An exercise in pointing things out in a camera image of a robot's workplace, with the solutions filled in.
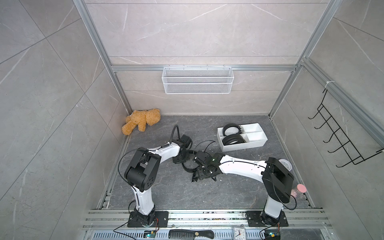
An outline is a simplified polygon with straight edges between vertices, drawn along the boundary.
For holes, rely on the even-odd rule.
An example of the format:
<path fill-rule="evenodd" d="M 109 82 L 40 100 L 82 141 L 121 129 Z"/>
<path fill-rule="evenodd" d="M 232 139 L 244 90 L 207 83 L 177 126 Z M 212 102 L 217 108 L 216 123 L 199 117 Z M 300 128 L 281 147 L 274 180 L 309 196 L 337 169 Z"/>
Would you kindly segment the black belt with dark buckle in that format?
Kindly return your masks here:
<path fill-rule="evenodd" d="M 246 143 L 246 140 L 240 134 L 225 136 L 222 140 L 224 146 Z"/>

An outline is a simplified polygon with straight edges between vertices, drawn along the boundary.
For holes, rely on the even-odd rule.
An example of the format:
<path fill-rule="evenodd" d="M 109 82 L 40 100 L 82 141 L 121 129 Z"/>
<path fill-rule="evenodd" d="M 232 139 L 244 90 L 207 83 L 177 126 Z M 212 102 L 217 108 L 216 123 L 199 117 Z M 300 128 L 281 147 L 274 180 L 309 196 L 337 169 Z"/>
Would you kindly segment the black belt with silver buckle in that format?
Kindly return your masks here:
<path fill-rule="evenodd" d="M 225 137 L 233 134 L 240 135 L 243 133 L 243 128 L 238 124 L 230 123 L 223 127 L 222 133 Z"/>

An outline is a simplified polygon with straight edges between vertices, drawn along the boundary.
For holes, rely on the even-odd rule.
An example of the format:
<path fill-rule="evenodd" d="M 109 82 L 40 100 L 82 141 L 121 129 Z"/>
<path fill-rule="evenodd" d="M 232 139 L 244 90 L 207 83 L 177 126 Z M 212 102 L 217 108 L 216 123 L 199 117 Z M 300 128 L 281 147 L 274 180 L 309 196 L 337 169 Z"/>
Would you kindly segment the white compartment storage tray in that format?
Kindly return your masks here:
<path fill-rule="evenodd" d="M 222 142 L 225 137 L 222 133 L 223 127 L 217 129 L 218 142 L 223 152 L 263 147 L 268 140 L 266 134 L 258 123 L 240 126 L 243 128 L 241 136 L 246 140 L 246 143 L 229 146 L 224 146 Z"/>

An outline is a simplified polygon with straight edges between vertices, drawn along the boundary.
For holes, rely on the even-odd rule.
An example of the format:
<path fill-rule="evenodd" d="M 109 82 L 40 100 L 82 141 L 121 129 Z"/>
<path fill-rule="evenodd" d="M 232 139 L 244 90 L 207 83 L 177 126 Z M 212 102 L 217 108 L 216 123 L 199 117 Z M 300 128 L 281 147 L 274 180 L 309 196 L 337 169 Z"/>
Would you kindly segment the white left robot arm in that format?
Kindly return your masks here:
<path fill-rule="evenodd" d="M 152 225 L 155 216 L 155 204 L 152 199 L 152 185 L 154 184 L 159 166 L 162 162 L 173 159 L 176 163 L 189 160 L 189 148 L 192 139 L 183 135 L 167 144 L 155 149 L 139 148 L 125 170 L 123 179 L 131 186 L 136 200 L 133 216 L 148 227 Z"/>

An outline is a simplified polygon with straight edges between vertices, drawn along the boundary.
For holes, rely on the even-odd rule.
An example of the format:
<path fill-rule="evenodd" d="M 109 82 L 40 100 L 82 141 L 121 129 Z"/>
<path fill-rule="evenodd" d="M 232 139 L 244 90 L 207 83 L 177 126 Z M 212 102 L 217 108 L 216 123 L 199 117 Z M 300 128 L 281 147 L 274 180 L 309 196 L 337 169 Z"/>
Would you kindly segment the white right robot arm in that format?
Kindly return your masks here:
<path fill-rule="evenodd" d="M 192 181 L 216 180 L 220 174 L 234 174 L 257 180 L 264 184 L 268 198 L 261 213 L 263 224 L 276 225 L 283 217 L 283 209 L 288 208 L 293 189 L 293 174 L 276 158 L 266 161 L 238 159 L 216 153 L 213 156 L 198 151 L 193 161 L 198 165 L 193 170 Z"/>

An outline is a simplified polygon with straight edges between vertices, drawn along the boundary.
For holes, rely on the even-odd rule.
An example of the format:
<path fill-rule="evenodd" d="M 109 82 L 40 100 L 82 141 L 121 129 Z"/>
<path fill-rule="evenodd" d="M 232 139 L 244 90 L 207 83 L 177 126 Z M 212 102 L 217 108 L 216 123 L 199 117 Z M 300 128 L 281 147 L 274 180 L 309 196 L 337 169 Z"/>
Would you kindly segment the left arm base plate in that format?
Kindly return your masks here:
<path fill-rule="evenodd" d="M 139 212 L 130 212 L 128 228 L 138 227 L 160 227 L 165 228 L 168 226 L 169 212 L 168 211 L 155 211 L 149 215 L 143 215 Z"/>

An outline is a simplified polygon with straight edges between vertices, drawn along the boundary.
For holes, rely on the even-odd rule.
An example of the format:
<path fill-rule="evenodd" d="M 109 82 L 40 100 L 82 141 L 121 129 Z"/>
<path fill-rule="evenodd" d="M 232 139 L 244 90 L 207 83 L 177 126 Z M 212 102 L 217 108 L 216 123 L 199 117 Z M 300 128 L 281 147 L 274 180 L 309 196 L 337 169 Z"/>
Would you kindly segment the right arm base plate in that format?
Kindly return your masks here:
<path fill-rule="evenodd" d="M 284 211 L 280 212 L 277 218 L 265 213 L 265 211 L 246 211 L 246 219 L 249 227 L 288 227 L 289 223 Z"/>

